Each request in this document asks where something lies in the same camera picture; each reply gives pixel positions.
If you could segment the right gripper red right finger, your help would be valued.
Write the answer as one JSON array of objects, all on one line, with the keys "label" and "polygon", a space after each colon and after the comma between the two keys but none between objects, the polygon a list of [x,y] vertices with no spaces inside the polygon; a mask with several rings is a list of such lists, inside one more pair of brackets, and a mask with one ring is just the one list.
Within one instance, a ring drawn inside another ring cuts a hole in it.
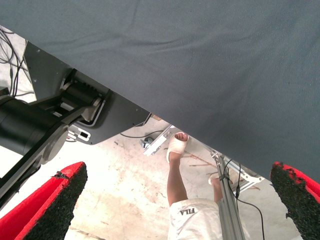
[{"label": "right gripper red right finger", "polygon": [[302,171],[276,161],[270,180],[304,240],[320,238],[320,184]]}]

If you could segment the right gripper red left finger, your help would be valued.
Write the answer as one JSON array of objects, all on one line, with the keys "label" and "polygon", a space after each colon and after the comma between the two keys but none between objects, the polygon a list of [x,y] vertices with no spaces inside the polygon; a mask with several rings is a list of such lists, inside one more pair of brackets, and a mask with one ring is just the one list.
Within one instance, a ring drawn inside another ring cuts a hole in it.
[{"label": "right gripper red left finger", "polygon": [[2,240],[63,240],[88,180],[87,166],[71,164],[0,219]]}]

